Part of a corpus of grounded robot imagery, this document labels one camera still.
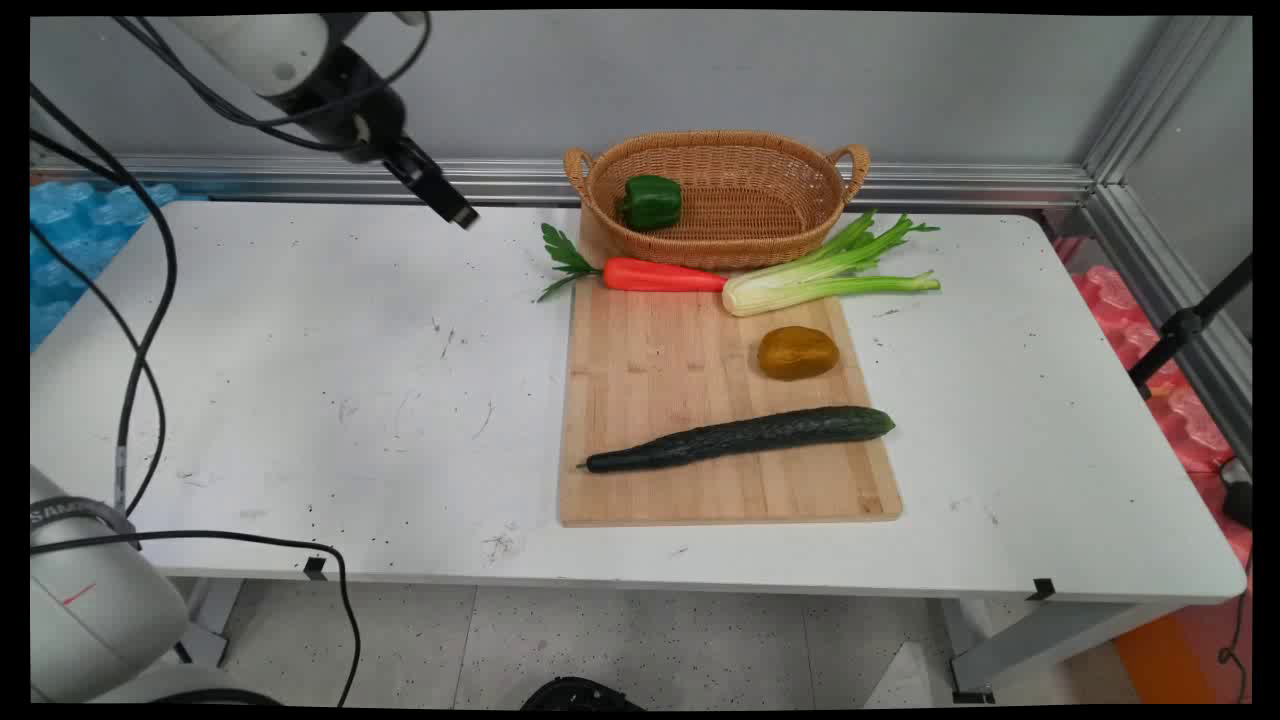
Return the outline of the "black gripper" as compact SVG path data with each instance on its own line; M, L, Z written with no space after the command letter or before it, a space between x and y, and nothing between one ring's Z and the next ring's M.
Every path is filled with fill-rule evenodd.
M347 37L364 14L284 14L283 58L303 60L280 108L294 123L351 161L383 163L444 222L468 229L479 218L443 169L408 136L407 110L392 88L413 65L407 56L388 77L356 53Z

